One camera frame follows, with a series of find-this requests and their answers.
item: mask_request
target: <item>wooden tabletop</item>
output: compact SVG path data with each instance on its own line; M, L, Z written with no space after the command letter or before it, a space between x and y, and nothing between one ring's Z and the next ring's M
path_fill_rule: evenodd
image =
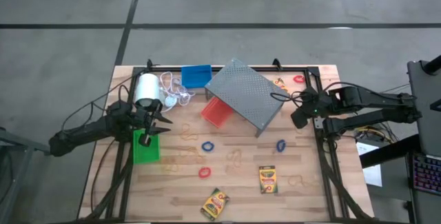
M323 87L339 81L335 65L318 67ZM129 78L132 69L133 66L116 66L110 87ZM290 92L305 88L305 84L292 80L300 74L297 72L261 74L269 80L282 78ZM117 99L115 90L110 93L106 105ZM231 199L217 221L329 220L313 127L310 121L307 127L296 129L290 119L296 108L292 102L283 105L259 138L254 137L256 128L238 114L233 114L223 127L214 127L201 117L206 105L203 89L197 89L189 105L175 106L163 114L173 124L159 123L158 126L172 131L160 135L161 161L134 166L127 221L208 221L200 208L215 187ZM276 143L281 139L287 142L287 147L278 153ZM96 143L79 217L90 213L91 184L111 141L108 138ZM201 145L206 141L214 143L212 152L202 151ZM96 180L94 204L110 186L116 151L114 143ZM354 140L343 137L338 142L337 154L345 187L361 208L373 216ZM258 166L262 165L276 166L277 194L260 193ZM212 170L207 179L198 177L203 166ZM335 188L333 196L336 209L339 209Z

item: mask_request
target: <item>white paper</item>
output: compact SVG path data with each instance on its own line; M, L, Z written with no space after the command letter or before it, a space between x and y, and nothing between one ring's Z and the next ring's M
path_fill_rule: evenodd
M375 149L378 149L378 147L376 147L374 145L368 145L368 144L357 142L358 155L365 154L365 153L373 151ZM363 174L365 175L366 183L368 183L370 185L382 187L381 165L375 165L375 166L365 168L365 169L363 169Z

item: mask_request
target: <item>rgb keyboard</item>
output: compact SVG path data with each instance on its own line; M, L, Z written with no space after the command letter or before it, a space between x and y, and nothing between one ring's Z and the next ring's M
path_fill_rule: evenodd
M441 160L414 154L413 188L441 195Z

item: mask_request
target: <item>gray floor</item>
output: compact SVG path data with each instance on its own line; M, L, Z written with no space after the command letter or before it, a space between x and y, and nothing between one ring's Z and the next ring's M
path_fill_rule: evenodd
M0 0L0 23L125 23L131 0ZM139 0L134 23L439 22L439 0ZM0 126L45 143L75 109L109 86L123 30L0 29ZM407 61L439 55L438 29L132 30L123 65L336 64L342 81L385 90L407 82ZM72 119L78 125L87 111ZM393 125L399 137L413 125ZM37 155L11 223L76 217L93 145ZM406 220L401 203L372 195L377 217Z

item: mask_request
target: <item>white cable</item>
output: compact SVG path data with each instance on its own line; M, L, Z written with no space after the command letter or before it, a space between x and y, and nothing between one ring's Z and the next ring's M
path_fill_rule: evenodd
M163 77L167 74L170 74L170 84L168 85L168 87L165 86L163 80ZM172 72L162 73L159 77L159 81L161 82L162 85L161 89L167 94L167 97L175 98L177 100L176 102L179 103L179 105L181 106L187 105L190 102L192 96L195 95L195 92L188 91L187 88L182 85L180 78L173 77ZM173 105L169 106L168 109L163 110L162 112L167 112L171 110L174 105L175 103L173 103Z

